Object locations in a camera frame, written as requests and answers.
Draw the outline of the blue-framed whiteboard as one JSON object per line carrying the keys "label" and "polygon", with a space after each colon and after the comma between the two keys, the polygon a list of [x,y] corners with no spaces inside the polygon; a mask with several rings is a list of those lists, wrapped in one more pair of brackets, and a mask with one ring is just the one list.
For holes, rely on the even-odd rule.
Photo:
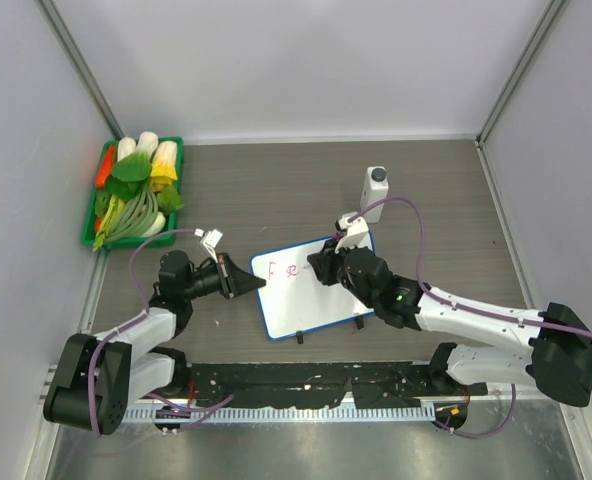
{"label": "blue-framed whiteboard", "polygon": [[257,298],[270,339],[295,337],[374,314],[341,285],[318,282],[307,256],[319,252],[325,241],[320,237],[251,257],[251,273],[266,281]]}

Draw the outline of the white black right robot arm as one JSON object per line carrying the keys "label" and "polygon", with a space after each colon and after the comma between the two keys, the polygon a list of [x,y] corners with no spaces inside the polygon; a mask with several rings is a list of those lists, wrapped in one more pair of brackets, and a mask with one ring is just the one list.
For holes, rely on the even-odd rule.
{"label": "white black right robot arm", "polygon": [[393,273],[366,247],[328,240],[308,255],[319,283],[340,285],[394,328],[448,333],[482,348],[440,345],[427,380],[441,395],[460,386],[506,383],[536,387],[559,403],[586,407],[592,393],[592,332],[568,306],[510,309],[471,301]]}

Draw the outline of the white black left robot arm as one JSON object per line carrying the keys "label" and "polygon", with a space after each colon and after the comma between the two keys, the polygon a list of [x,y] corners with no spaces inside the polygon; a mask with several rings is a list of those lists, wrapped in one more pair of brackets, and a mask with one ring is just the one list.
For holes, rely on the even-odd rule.
{"label": "white black left robot arm", "polygon": [[153,295],[140,313],[105,332],[67,339],[44,400],[44,419],[110,435],[128,406],[148,394],[181,397],[189,385],[185,357],[162,345],[185,330],[193,301],[212,294],[231,300],[265,284],[226,253],[200,265],[180,250],[164,254]]}

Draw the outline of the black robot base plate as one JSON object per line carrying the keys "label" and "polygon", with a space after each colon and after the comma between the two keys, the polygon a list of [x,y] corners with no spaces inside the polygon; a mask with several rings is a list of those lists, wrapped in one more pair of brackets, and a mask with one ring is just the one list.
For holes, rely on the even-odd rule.
{"label": "black robot base plate", "polygon": [[358,409],[418,406],[426,397],[485,396],[483,382],[469,386],[440,380],[426,364],[360,363],[194,363],[156,394],[180,398],[191,393],[199,407],[228,396],[232,408],[299,410],[336,408],[350,393]]}

